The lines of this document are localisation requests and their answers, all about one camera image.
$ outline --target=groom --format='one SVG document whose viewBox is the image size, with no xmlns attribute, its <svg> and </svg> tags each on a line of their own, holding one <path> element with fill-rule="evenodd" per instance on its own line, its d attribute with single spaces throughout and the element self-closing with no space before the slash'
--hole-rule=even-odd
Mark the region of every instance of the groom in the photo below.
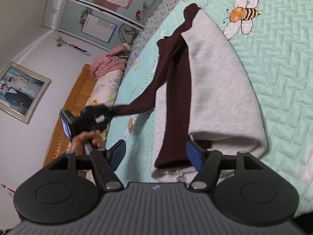
<svg viewBox="0 0 313 235">
<path fill-rule="evenodd" d="M 28 110 L 32 104 L 32 98 L 21 91 L 9 87 L 7 84 L 2 84 L 1 89 L 5 91 L 4 99 L 15 107 L 24 107 Z"/>
</svg>

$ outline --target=framed wedding photo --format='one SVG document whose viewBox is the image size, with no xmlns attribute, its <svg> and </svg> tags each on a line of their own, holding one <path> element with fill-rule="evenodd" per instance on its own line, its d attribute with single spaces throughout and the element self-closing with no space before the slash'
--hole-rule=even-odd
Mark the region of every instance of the framed wedding photo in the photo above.
<svg viewBox="0 0 313 235">
<path fill-rule="evenodd" d="M 28 124 L 51 80 L 10 62 L 0 72 L 0 109 Z"/>
</svg>

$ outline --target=ribbed gray panel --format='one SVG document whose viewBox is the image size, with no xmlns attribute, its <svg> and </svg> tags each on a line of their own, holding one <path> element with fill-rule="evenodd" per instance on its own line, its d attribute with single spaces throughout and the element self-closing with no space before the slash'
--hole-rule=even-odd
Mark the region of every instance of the ribbed gray panel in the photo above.
<svg viewBox="0 0 313 235">
<path fill-rule="evenodd" d="M 250 227 L 222 215 L 206 194 L 182 183 L 130 183 L 106 194 L 89 215 L 70 224 L 42 226 L 23 222 L 10 235 L 300 235 L 290 223 Z"/>
</svg>

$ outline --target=wooden headboard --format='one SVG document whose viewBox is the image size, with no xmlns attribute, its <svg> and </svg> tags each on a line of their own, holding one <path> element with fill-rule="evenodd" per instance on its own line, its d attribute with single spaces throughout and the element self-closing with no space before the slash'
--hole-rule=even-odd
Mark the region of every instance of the wooden headboard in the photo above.
<svg viewBox="0 0 313 235">
<path fill-rule="evenodd" d="M 78 116 L 91 95 L 95 83 L 95 78 L 90 75 L 90 65 L 85 64 L 64 104 L 63 109 L 69 110 L 73 115 Z M 61 122 L 58 118 L 43 166 L 63 154 L 67 149 L 68 143 L 67 138 L 63 135 Z"/>
</svg>

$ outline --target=white fleece garment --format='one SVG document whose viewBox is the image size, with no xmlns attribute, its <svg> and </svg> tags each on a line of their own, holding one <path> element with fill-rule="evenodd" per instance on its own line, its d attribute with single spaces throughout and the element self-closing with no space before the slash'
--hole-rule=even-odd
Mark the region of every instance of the white fleece garment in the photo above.
<svg viewBox="0 0 313 235">
<path fill-rule="evenodd" d="M 199 10 L 192 27 L 182 33 L 188 45 L 191 72 L 191 107 L 188 133 L 193 139 L 210 140 L 225 155 L 239 150 L 260 157 L 266 138 L 259 105 L 247 74 L 220 29 Z M 166 85 L 156 94 L 156 129 L 151 175 L 161 182 L 177 182 L 176 169 L 156 169 L 166 123 Z M 193 167 L 180 167 L 190 183 Z"/>
</svg>

